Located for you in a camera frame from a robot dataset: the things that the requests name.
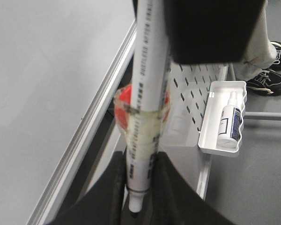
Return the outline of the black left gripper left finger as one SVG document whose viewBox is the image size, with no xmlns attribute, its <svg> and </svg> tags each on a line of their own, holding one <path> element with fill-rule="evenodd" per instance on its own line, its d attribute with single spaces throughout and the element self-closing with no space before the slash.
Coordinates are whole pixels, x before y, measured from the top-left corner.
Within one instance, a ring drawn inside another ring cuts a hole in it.
<svg viewBox="0 0 281 225">
<path fill-rule="evenodd" d="M 93 187 L 51 225 L 119 225 L 126 184 L 126 154 L 113 153 Z"/>
</svg>

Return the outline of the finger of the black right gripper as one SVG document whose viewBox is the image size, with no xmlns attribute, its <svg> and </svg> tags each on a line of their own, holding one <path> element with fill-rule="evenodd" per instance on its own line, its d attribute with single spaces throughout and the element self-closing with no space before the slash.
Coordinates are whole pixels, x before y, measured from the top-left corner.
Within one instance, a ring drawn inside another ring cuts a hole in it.
<svg viewBox="0 0 281 225">
<path fill-rule="evenodd" d="M 263 0 L 164 1 L 173 61 L 240 61 L 264 3 Z"/>
</svg>

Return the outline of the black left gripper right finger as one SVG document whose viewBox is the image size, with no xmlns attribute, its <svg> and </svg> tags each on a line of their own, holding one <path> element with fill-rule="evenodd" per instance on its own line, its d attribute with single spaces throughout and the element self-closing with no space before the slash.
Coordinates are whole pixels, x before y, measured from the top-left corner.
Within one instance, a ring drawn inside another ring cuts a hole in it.
<svg viewBox="0 0 281 225">
<path fill-rule="evenodd" d="M 152 225 L 232 225 L 190 187 L 165 152 L 159 152 L 151 181 Z"/>
</svg>

